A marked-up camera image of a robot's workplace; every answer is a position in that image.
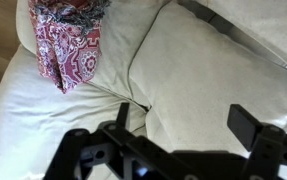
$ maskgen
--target red paisley fabric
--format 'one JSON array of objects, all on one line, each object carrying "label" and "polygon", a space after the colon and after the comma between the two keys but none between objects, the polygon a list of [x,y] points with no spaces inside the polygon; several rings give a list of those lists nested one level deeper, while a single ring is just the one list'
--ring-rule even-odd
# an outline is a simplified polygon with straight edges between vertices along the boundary
[{"label": "red paisley fabric", "polygon": [[[79,83],[91,80],[100,56],[100,20],[94,20],[92,31],[84,35],[80,26],[57,22],[50,13],[36,12],[35,5],[38,3],[45,4],[51,7],[50,10],[55,11],[62,3],[67,2],[69,1],[29,0],[40,74],[51,78],[63,93]],[[76,8],[88,6],[86,0],[74,0],[70,5]]]}]

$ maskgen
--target patterned fabric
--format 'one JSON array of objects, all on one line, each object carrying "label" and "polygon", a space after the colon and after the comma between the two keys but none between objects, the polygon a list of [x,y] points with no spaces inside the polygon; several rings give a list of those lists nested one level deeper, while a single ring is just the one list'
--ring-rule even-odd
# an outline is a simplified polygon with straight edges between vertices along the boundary
[{"label": "patterned fabric", "polygon": [[51,78],[63,93],[93,78],[104,15],[94,1],[70,1],[29,0],[40,74]]}]

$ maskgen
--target seat cushion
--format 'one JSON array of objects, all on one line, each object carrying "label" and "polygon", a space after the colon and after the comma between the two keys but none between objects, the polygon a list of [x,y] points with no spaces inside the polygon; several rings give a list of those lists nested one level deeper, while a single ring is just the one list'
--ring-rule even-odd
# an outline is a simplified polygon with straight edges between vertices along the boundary
[{"label": "seat cushion", "polygon": [[[38,74],[34,59],[21,46],[0,84],[0,179],[41,179],[65,132],[94,132],[127,102],[89,84],[63,95]],[[139,106],[131,104],[129,114],[131,131],[144,126]]]},{"label": "seat cushion", "polygon": [[[126,98],[133,98],[128,82],[130,65],[159,9],[168,1],[111,0],[102,20],[102,56],[98,59],[92,83]],[[18,1],[17,30],[23,46],[35,53],[35,36],[26,0]]]},{"label": "seat cushion", "polygon": [[223,16],[262,43],[279,58],[272,61],[287,68],[287,1],[194,0]]},{"label": "seat cushion", "polygon": [[287,70],[175,3],[160,11],[130,78],[148,98],[174,149],[247,155],[227,127],[230,104],[287,131]]}]

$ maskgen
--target couch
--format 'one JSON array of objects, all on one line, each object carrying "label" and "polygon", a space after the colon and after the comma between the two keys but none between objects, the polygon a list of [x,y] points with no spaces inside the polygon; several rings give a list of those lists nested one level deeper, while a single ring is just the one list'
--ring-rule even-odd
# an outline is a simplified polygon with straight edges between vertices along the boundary
[{"label": "couch", "polygon": [[[0,179],[42,179],[66,131],[94,132],[115,120],[122,102],[131,104],[129,130],[169,152],[248,156],[226,125],[235,103],[287,132],[287,6],[282,0],[199,3],[256,43],[233,41],[175,1],[112,0],[95,77],[63,95],[38,73],[27,1],[18,0],[21,45],[0,84]],[[287,179],[287,169],[280,172]],[[115,177],[99,166],[90,179]]]}]

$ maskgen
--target black metal frame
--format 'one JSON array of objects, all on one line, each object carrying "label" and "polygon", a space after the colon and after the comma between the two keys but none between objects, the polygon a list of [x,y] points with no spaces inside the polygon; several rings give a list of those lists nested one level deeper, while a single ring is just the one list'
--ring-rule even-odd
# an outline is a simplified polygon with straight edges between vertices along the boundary
[{"label": "black metal frame", "polygon": [[231,105],[228,127],[251,151],[249,159],[219,151],[167,153],[145,137],[126,130],[129,104],[120,107],[117,121],[67,132],[46,172],[46,180],[84,180],[98,164],[119,178],[168,180],[274,180],[280,164],[287,165],[287,135],[273,125],[263,126],[239,105]]}]

